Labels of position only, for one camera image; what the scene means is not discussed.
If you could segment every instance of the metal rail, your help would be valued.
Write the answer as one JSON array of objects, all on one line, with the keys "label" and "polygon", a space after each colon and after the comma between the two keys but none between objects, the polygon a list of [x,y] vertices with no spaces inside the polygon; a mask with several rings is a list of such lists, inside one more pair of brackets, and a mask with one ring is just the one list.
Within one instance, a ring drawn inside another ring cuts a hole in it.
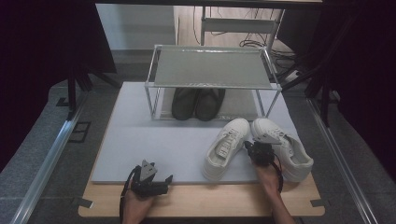
[{"label": "metal rail", "polygon": [[350,171],[349,166],[347,165],[347,161],[344,158],[340,147],[337,145],[337,142],[332,136],[331,130],[326,127],[325,123],[320,118],[318,106],[315,104],[315,102],[313,102],[312,99],[307,99],[307,102],[312,114],[315,117],[315,120],[318,123],[320,131],[323,134],[327,145],[329,146],[330,152],[332,153],[334,161],[337,164],[338,169],[340,170],[341,176],[344,178],[349,193],[351,194],[353,201],[355,202],[359,212],[361,213],[361,217],[363,218],[364,223],[378,223],[371,208],[371,205],[367,201],[367,198],[361,190],[358,182],[356,181],[355,176]]},{"label": "metal rail", "polygon": [[64,151],[64,146],[66,145],[71,132],[73,132],[73,128],[78,121],[87,98],[88,93],[84,91],[78,97],[76,112],[70,120],[66,120],[64,122],[64,126],[59,131],[59,134],[52,144],[46,159],[44,159],[43,164],[38,170],[35,179],[27,190],[20,207],[18,208],[14,218],[12,218],[10,223],[27,223],[29,220],[29,217],[32,215],[41,193],[50,179],[53,169],[55,168],[62,152]]}]

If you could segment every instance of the white wall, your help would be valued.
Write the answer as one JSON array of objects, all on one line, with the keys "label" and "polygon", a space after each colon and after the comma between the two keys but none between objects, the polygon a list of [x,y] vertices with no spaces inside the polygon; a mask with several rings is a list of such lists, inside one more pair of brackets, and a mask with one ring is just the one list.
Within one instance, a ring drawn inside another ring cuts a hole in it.
[{"label": "white wall", "polygon": [[153,49],[175,45],[174,8],[96,4],[110,49]]}]

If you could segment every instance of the shoe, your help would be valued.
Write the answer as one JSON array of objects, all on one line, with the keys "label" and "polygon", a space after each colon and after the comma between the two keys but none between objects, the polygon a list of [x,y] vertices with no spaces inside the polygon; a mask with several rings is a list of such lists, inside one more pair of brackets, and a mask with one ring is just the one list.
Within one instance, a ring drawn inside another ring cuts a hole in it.
[{"label": "shoe", "polygon": [[269,119],[255,119],[251,132],[255,141],[266,137],[278,139],[280,145],[272,145],[282,165],[283,176],[291,182],[301,182],[312,170],[314,160],[306,153],[303,144],[295,137],[285,134],[283,130]]},{"label": "shoe", "polygon": [[172,116],[175,119],[192,118],[200,89],[176,88],[172,101]]},{"label": "shoe", "polygon": [[234,119],[227,123],[206,152],[204,177],[212,181],[220,180],[249,134],[250,128],[247,120]]},{"label": "shoe", "polygon": [[195,107],[195,117],[209,121],[216,117],[224,100],[224,89],[202,89]]}]

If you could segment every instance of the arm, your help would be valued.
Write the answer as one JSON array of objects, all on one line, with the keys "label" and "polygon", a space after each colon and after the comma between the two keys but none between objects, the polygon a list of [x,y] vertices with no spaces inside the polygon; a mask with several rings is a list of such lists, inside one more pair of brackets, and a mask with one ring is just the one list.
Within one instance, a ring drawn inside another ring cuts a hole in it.
[{"label": "arm", "polygon": [[291,217],[288,209],[283,203],[279,191],[277,191],[279,183],[274,167],[260,167],[255,165],[255,168],[262,185],[262,189],[267,195],[273,209],[275,222],[278,224],[295,224],[294,219]]}]

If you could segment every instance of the glass shelf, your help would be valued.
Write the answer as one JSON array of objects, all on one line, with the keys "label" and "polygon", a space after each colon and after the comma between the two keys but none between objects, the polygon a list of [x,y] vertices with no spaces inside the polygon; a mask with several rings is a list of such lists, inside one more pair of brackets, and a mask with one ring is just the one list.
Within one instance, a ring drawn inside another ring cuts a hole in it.
[{"label": "glass shelf", "polygon": [[216,119],[267,117],[282,90],[269,64],[266,49],[156,45],[145,83],[151,117],[173,119],[175,88],[227,89]]}]

